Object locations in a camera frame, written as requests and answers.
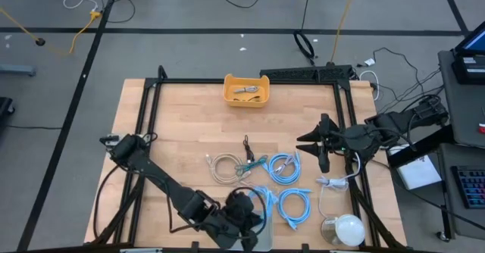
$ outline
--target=laptop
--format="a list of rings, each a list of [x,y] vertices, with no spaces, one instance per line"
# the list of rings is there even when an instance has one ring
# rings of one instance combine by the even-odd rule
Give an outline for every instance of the laptop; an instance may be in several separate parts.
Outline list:
[[[485,85],[485,22],[452,51],[455,54],[452,68],[458,82]]]

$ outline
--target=chair wheel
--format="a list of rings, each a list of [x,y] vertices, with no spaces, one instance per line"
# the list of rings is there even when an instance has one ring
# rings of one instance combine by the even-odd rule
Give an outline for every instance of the chair wheel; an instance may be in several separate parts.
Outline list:
[[[438,237],[438,239],[442,240],[443,242],[449,242],[449,239],[446,238],[446,235],[443,231],[439,231],[435,235],[436,237]]]

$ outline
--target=laptop screen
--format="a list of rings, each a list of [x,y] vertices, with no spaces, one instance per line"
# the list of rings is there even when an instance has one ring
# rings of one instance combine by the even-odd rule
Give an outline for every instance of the laptop screen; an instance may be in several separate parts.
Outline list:
[[[468,41],[463,48],[465,50],[482,51],[485,52],[485,29],[481,31],[475,38]]]

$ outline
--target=desk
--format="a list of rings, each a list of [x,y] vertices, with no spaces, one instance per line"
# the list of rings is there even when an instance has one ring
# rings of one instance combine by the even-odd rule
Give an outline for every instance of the desk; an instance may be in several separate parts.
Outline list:
[[[446,187],[446,207],[467,219],[473,220],[476,223],[485,225],[485,217],[483,216],[483,209],[467,209],[465,208],[460,191],[456,185],[453,177],[452,166],[483,166],[483,157],[485,150],[479,148],[451,145],[444,143],[440,145],[437,150],[440,156],[441,175]],[[451,232],[449,238],[454,238],[454,232],[462,236],[468,236],[475,239],[485,239],[485,232],[475,226],[470,225],[462,220],[455,219],[448,216]]]
[[[113,133],[134,131],[143,85],[144,80],[125,81]],[[206,154],[214,157],[221,152],[232,152],[244,158],[242,141],[245,134],[249,137],[249,144],[256,157],[264,154],[271,156],[282,151],[294,152],[296,138],[314,129],[320,120],[320,114],[328,113],[336,120],[336,104],[333,88],[330,86],[271,85],[271,98],[264,108],[229,107],[222,99],[222,89],[222,84],[164,83],[155,123],[158,139],[152,144],[150,153],[151,159],[175,180],[184,186],[201,189],[221,202],[224,202],[233,187],[221,186],[212,179],[205,161]],[[359,123],[376,114],[372,89],[368,82],[352,82],[352,97]],[[347,113],[346,118],[348,126],[350,122]],[[294,231],[274,207],[273,248],[297,249],[302,247],[302,243],[308,243],[311,249],[335,248],[325,242],[320,234],[323,218],[318,213],[318,196],[321,187],[315,182],[321,175],[318,160],[310,154],[300,152],[300,155],[302,175],[292,187],[313,190],[310,194],[311,216]],[[386,163],[383,152],[378,153],[376,159]],[[331,155],[330,160],[330,172],[326,177],[345,176],[343,159]],[[226,166],[227,169],[233,168],[233,165]],[[106,157],[100,182],[113,167],[114,163]],[[369,164],[367,170],[374,210],[396,239],[406,244],[390,172],[375,164]],[[125,173],[119,170],[106,183],[100,199],[99,231],[106,226],[119,207],[124,177]],[[270,185],[279,191],[287,189],[273,182],[262,168],[254,169],[246,181]],[[333,192],[328,189],[322,205],[327,214],[352,213],[349,192]],[[290,216],[299,215],[302,208],[303,203],[296,196],[290,196],[285,201],[285,210]],[[127,240],[129,222],[129,219],[125,220],[122,241]],[[174,226],[184,224],[174,214]],[[85,240],[93,240],[92,217]],[[216,247],[204,232],[184,230],[170,234],[165,195],[147,182],[135,246],[189,248],[192,241],[199,241],[201,248]],[[369,236],[366,241],[371,244]]]
[[[485,86],[462,85],[456,80],[452,52],[438,53],[443,85],[448,102],[449,125],[415,143],[418,151],[405,148],[389,157],[391,167],[400,167],[434,151],[441,143],[458,143],[485,148],[485,136],[478,132],[478,124],[485,122]]]

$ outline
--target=white round object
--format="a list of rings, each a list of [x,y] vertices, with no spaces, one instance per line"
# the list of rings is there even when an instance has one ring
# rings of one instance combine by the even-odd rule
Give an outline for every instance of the white round object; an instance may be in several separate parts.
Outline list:
[[[348,246],[360,245],[365,239],[364,224],[351,214],[342,215],[337,219],[335,232],[339,240]]]

